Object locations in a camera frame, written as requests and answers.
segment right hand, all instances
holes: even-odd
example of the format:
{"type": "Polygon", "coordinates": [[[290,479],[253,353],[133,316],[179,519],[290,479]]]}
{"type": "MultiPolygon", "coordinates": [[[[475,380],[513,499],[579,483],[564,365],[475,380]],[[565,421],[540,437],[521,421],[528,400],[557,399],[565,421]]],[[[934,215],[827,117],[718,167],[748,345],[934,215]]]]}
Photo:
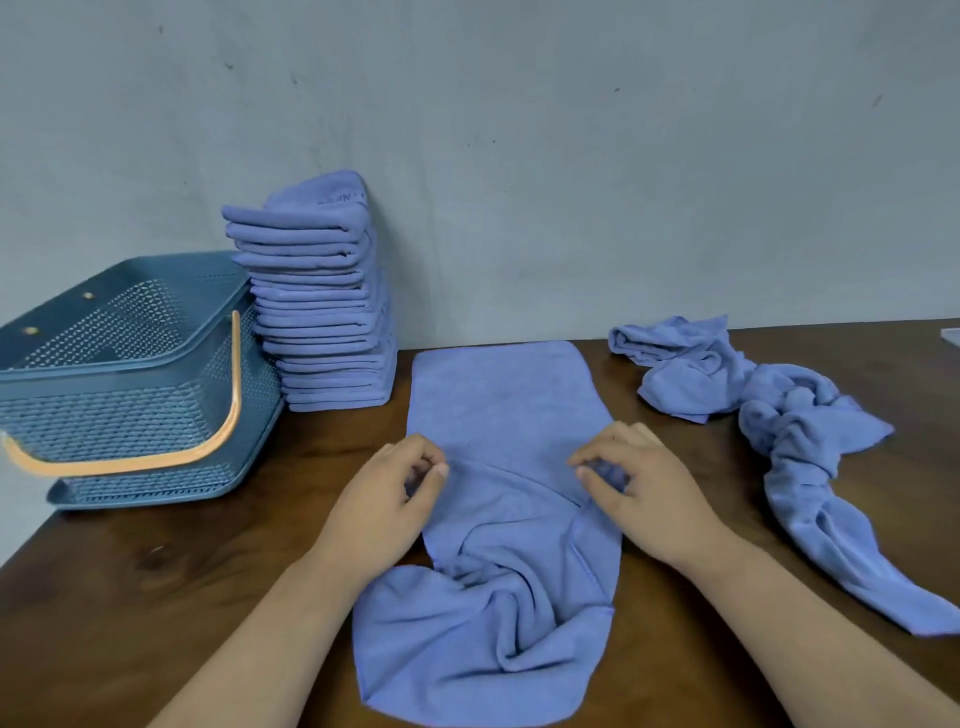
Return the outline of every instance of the right hand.
{"type": "Polygon", "coordinates": [[[690,471],[646,425],[608,425],[567,464],[628,539],[676,569],[708,558],[732,536],[690,471]],[[622,495],[585,465],[597,458],[630,476],[622,495]]]}

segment left hand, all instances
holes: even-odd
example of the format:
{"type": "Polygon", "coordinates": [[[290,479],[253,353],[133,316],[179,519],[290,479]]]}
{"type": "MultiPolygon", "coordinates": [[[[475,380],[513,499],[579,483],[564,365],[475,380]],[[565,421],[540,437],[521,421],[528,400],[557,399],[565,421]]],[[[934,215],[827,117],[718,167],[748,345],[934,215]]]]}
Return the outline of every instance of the left hand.
{"type": "Polygon", "coordinates": [[[383,446],[344,488],[312,550],[362,590],[413,545],[448,473],[444,452],[422,435],[383,446]],[[421,476],[408,498],[405,482],[421,476]]]}

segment stack of folded towels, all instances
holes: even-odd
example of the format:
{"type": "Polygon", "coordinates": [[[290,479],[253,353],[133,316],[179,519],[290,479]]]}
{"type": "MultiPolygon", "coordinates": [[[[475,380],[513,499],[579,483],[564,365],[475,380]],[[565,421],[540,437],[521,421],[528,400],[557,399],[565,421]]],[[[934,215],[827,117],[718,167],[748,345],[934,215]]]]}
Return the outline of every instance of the stack of folded towels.
{"type": "Polygon", "coordinates": [[[223,215],[290,409],[388,401],[396,338],[360,175],[333,172],[280,190],[263,209],[227,205],[223,215]]]}

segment gray wall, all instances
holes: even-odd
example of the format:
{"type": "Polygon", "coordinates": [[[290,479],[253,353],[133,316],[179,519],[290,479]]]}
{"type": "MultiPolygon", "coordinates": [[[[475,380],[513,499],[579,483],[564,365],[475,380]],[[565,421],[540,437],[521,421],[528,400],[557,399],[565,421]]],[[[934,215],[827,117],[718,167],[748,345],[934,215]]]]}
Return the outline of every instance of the gray wall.
{"type": "Polygon", "coordinates": [[[958,315],[958,37],[955,0],[6,0],[0,318],[341,166],[405,347],[958,315]]]}

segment basket base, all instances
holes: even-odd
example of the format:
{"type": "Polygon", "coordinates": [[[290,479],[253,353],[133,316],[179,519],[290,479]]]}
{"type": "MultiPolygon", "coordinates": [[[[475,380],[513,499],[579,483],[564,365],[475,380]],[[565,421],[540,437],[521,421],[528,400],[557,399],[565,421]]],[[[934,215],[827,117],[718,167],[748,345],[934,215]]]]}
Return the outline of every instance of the basket base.
{"type": "Polygon", "coordinates": [[[191,500],[207,500],[213,497],[219,497],[226,493],[229,493],[247,476],[247,472],[253,465],[253,461],[256,459],[256,456],[260,453],[260,450],[263,448],[264,443],[267,442],[267,437],[270,435],[271,431],[274,429],[276,424],[276,419],[280,416],[280,412],[283,411],[284,401],[280,400],[276,409],[274,410],[273,415],[271,415],[270,420],[267,422],[267,426],[264,427],[263,433],[260,435],[259,439],[256,441],[256,445],[251,450],[250,456],[247,458],[247,461],[243,464],[243,467],[240,469],[240,473],[233,478],[229,483],[225,483],[220,488],[215,490],[206,491],[199,494],[181,494],[181,495],[145,495],[138,497],[123,497],[117,498],[114,500],[97,500],[96,502],[75,500],[73,490],[64,483],[62,480],[58,480],[56,483],[51,486],[50,490],[47,492],[47,502],[52,506],[61,511],[96,511],[105,508],[131,508],[134,506],[141,505],[163,505],[165,503],[185,503],[191,500]]]}

